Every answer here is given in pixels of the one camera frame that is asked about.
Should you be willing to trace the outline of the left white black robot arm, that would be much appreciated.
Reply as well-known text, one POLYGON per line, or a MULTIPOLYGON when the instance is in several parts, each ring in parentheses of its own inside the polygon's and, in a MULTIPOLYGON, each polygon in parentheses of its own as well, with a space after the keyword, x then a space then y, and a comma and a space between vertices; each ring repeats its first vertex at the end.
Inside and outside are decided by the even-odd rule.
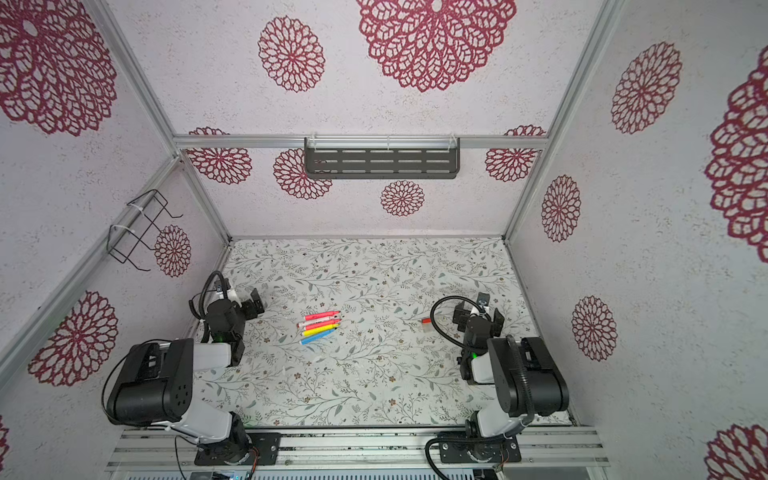
POLYGON ((256 289, 243 301, 229 291, 202 313, 208 343, 184 338, 133 346, 104 406, 109 421, 136 428, 162 427, 179 434, 196 448, 197 466, 274 465, 278 434, 249 433, 239 414, 216 408, 194 394, 195 372, 240 365, 246 322, 264 312, 256 289))

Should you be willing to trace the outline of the blue highlighter pen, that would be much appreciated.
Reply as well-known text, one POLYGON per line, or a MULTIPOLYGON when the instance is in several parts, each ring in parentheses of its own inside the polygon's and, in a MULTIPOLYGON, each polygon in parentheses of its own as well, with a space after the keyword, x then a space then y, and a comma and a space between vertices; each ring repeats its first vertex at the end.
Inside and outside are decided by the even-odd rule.
POLYGON ((309 344, 309 343, 311 343, 313 341, 316 341, 316 340, 319 340, 319 339, 322 339, 322 338, 324 338, 326 336, 331 335, 336 330, 337 329, 334 328, 334 329, 326 330, 326 331, 323 331, 323 332, 320 332, 320 333, 317 333, 317 334, 314 334, 314 335, 310 335, 310 336, 302 339, 300 341, 300 344, 301 345, 307 345, 307 344, 309 344))

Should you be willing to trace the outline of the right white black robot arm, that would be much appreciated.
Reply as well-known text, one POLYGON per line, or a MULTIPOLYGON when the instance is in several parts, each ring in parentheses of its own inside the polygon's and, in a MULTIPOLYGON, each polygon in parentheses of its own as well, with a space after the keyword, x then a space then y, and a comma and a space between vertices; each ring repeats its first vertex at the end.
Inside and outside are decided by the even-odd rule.
POLYGON ((537 417, 569 408, 568 386, 543 339, 504 336, 504 322, 499 310, 489 310, 486 294, 475 301, 450 295, 433 304, 434 330, 460 348, 461 378, 492 386, 495 397, 470 415, 463 433, 443 432, 425 444, 431 467, 436 466, 433 449, 439 450, 443 464, 517 463, 521 460, 517 436, 537 417))

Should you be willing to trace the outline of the yellow highlighter pen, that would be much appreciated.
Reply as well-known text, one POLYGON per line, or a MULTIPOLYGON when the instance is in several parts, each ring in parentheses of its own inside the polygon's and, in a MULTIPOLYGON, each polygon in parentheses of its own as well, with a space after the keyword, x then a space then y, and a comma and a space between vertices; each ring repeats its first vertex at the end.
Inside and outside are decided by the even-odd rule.
POLYGON ((317 327, 317 328, 314 328, 314 329, 304 330, 302 332, 302 337, 303 338, 310 338, 310 337, 313 337, 315 335, 324 335, 327 331, 333 331, 336 328, 338 328, 339 326, 340 326, 340 323, 337 322, 337 323, 332 323, 332 324, 328 324, 328 325, 323 325, 323 326, 320 326, 320 327, 317 327))

